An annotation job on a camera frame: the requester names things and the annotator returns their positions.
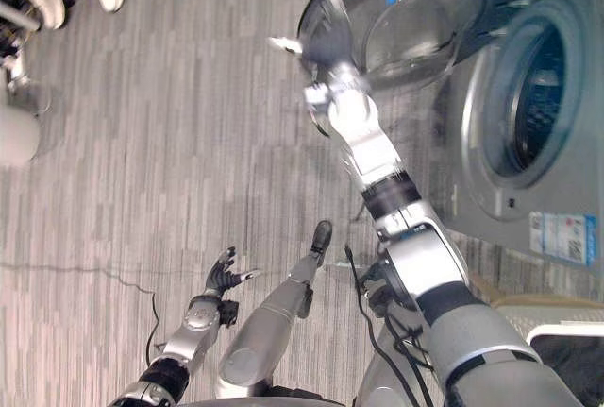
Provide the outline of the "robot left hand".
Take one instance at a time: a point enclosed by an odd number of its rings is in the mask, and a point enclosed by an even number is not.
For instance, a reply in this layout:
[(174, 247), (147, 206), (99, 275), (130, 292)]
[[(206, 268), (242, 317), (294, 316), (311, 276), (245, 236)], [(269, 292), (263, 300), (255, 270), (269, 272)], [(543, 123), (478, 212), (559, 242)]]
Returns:
[(203, 296), (222, 298), (226, 291), (245, 281), (252, 280), (262, 273), (258, 268), (242, 273), (232, 272), (230, 267), (234, 264), (236, 256), (235, 246), (228, 247), (220, 254), (206, 278)]

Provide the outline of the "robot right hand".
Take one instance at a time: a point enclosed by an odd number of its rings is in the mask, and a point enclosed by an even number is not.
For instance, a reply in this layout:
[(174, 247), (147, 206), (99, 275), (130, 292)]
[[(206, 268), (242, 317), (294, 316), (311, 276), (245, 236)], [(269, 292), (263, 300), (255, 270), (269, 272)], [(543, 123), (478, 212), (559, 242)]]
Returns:
[(304, 91), (309, 110), (325, 113), (338, 95), (347, 91), (368, 94), (370, 86), (354, 61), (352, 29), (344, 1), (319, 0), (319, 5), (327, 18), (324, 33), (299, 39), (269, 37), (267, 42), (315, 65), (326, 75), (324, 80), (315, 79)]

